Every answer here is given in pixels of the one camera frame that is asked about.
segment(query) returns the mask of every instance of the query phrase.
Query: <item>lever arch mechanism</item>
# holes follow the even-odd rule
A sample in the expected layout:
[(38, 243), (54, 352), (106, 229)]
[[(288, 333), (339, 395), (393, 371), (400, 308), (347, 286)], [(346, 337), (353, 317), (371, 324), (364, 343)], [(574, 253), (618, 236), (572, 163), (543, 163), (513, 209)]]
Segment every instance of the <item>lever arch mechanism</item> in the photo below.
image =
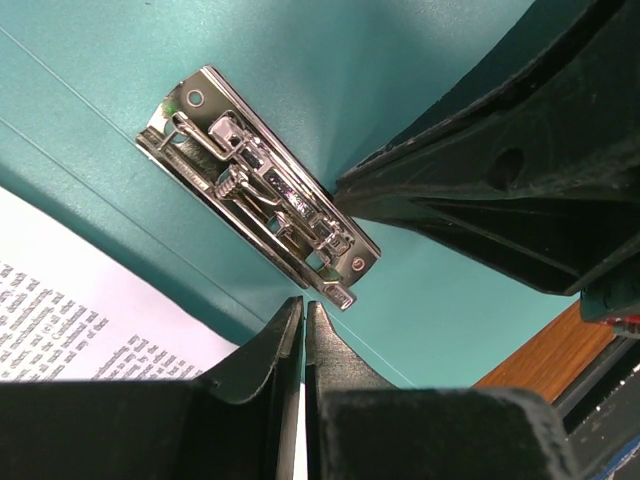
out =
[(214, 68), (177, 85), (136, 143), (300, 287), (356, 300), (379, 248)]

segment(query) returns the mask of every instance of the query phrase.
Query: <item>teal folder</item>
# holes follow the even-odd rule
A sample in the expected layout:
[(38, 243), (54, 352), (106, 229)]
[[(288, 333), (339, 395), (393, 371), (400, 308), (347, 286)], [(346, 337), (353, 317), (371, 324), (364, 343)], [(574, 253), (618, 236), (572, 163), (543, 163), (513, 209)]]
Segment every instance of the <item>teal folder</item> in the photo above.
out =
[[(332, 190), (530, 3), (0, 1), (0, 186), (243, 343), (287, 297), (321, 298), (136, 150), (164, 95), (214, 65)], [(572, 301), (414, 233), (361, 225), (382, 258), (354, 287), (357, 303), (331, 310), (332, 321), (399, 386), (472, 384)]]

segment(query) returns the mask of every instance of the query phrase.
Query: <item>black plastic piece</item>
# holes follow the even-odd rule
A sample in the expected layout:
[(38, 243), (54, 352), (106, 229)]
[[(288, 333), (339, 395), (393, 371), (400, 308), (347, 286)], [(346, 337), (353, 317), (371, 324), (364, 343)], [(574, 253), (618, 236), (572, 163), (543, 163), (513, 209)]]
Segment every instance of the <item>black plastic piece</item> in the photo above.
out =
[(3, 480), (291, 478), (301, 299), (192, 381), (0, 384)]
[[(496, 49), (526, 45), (556, 3), (537, 0)], [(490, 67), (504, 72), (490, 54), (342, 177), (338, 207), (422, 233), (548, 293), (574, 294), (635, 255), (640, 0), (575, 3), (583, 8), (564, 32), (502, 85), (469, 94), (483, 91)]]
[(578, 478), (562, 424), (537, 395), (398, 390), (340, 339), (318, 303), (309, 305), (306, 347), (309, 480)]
[(607, 392), (599, 391), (600, 401), (569, 435), (582, 478), (640, 478), (640, 374), (635, 372), (638, 369), (638, 363), (627, 365), (626, 372), (615, 383), (609, 383)]

